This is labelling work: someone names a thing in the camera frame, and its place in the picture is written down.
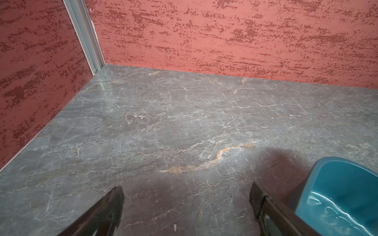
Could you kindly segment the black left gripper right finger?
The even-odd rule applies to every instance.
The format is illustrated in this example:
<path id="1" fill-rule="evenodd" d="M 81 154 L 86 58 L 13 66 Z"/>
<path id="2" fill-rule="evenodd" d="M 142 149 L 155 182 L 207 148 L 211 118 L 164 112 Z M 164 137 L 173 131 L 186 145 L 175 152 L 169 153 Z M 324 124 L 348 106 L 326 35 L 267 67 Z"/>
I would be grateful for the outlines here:
<path id="1" fill-rule="evenodd" d="M 258 183 L 252 184 L 249 202 L 262 236 L 318 236 L 280 200 L 271 197 Z"/>

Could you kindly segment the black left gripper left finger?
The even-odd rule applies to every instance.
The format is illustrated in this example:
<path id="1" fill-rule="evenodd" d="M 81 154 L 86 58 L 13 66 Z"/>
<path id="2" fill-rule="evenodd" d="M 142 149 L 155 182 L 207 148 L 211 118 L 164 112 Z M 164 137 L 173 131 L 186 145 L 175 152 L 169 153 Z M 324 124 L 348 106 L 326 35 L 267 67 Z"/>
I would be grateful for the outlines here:
<path id="1" fill-rule="evenodd" d="M 121 186 L 112 188 L 60 236 L 112 236 L 119 227 L 125 196 Z"/>

